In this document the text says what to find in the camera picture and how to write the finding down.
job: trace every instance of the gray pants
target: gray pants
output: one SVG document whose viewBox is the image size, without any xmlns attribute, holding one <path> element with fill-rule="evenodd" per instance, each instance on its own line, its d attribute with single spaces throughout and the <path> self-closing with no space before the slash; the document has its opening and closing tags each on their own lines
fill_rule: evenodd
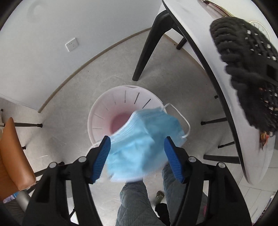
<svg viewBox="0 0 278 226">
<path fill-rule="evenodd" d="M 162 170 L 162 177 L 170 222 L 173 223 L 181 204 L 186 184 L 181 184 L 175 179 L 169 164 Z M 116 226 L 165 226 L 151 207 L 143 181 L 127 183 L 120 193 L 120 199 L 121 206 L 118 210 Z M 206 203 L 207 196 L 203 193 L 197 224 L 204 220 Z"/>
</svg>

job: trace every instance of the metal chair leg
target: metal chair leg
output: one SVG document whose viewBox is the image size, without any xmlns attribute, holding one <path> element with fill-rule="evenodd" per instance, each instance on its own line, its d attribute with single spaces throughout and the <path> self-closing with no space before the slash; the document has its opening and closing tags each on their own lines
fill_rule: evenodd
<svg viewBox="0 0 278 226">
<path fill-rule="evenodd" d="M 235 156 L 219 156 L 219 155 L 205 154 L 203 156 L 203 159 L 211 160 L 211 161 L 215 161 L 215 162 L 240 164 L 239 157 L 235 157 Z"/>
<path fill-rule="evenodd" d="M 42 128 L 42 124 L 32 124 L 32 123 L 21 123 L 21 122 L 15 122 L 15 127 L 40 127 Z"/>
<path fill-rule="evenodd" d="M 16 198 L 15 198 L 16 202 L 18 203 L 18 205 L 21 207 L 21 209 L 23 210 L 23 212 L 26 212 L 27 206 L 29 204 L 30 201 L 30 196 L 27 193 L 26 190 L 22 190 L 20 191 Z"/>
<path fill-rule="evenodd" d="M 226 122 L 227 118 L 220 118 L 220 119 L 215 119 L 215 120 L 211 120 L 211 121 L 201 121 L 201 125 L 205 125 L 205 124 L 211 124 L 211 123 L 217 123 L 217 122 Z"/>
<path fill-rule="evenodd" d="M 157 15 L 138 60 L 132 77 L 133 81 L 138 81 L 159 40 L 165 32 L 172 29 L 173 25 L 176 24 L 166 10 Z M 174 29 L 180 32 L 177 26 L 174 26 Z"/>
<path fill-rule="evenodd" d="M 227 146 L 230 146 L 230 145 L 233 145 L 235 144 L 235 142 L 230 142 L 230 143 L 227 143 L 227 144 L 222 144 L 222 145 L 219 145 L 218 148 L 223 148 L 223 147 L 227 147 Z"/>
<path fill-rule="evenodd" d="M 180 50 L 186 42 L 187 42 L 186 38 L 183 37 L 182 40 L 180 41 L 180 43 L 177 45 L 176 49 Z"/>
</svg>

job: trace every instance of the white wall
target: white wall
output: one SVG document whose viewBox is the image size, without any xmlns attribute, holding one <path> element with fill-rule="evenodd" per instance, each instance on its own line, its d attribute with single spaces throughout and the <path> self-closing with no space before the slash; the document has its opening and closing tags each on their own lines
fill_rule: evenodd
<svg viewBox="0 0 278 226">
<path fill-rule="evenodd" d="M 152 26 L 161 0 L 23 0 L 0 31 L 0 97 L 38 110 L 89 59 Z M 65 44 L 76 37 L 79 47 Z"/>
</svg>

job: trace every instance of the wall outlet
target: wall outlet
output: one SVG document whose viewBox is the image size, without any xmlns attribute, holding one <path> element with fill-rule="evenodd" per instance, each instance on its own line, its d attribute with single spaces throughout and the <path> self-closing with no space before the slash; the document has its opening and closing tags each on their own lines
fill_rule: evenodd
<svg viewBox="0 0 278 226">
<path fill-rule="evenodd" d="M 69 42 L 66 44 L 66 47 L 67 47 L 67 49 L 68 49 L 69 52 L 73 51 L 75 48 L 78 47 L 77 39 L 74 38 L 74 39 L 72 39 L 71 41 L 69 41 Z"/>
</svg>

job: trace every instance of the blue gripper pad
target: blue gripper pad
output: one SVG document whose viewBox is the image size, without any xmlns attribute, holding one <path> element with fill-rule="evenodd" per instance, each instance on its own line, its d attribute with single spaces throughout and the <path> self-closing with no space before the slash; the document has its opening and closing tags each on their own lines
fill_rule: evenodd
<svg viewBox="0 0 278 226">
<path fill-rule="evenodd" d="M 93 174 L 91 175 L 91 180 L 93 183 L 100 177 L 100 174 L 102 172 L 103 166 L 105 164 L 105 161 L 107 159 L 107 156 L 109 154 L 110 148 L 111 148 L 111 141 L 110 137 L 106 137 L 105 142 L 100 144 L 100 152 L 93 164 Z"/>
<path fill-rule="evenodd" d="M 164 140 L 164 150 L 167 155 L 168 161 L 170 163 L 172 172 L 175 178 L 180 182 L 183 183 L 184 176 L 182 174 L 182 165 L 175 153 L 175 145 L 170 137 L 165 138 Z"/>
</svg>

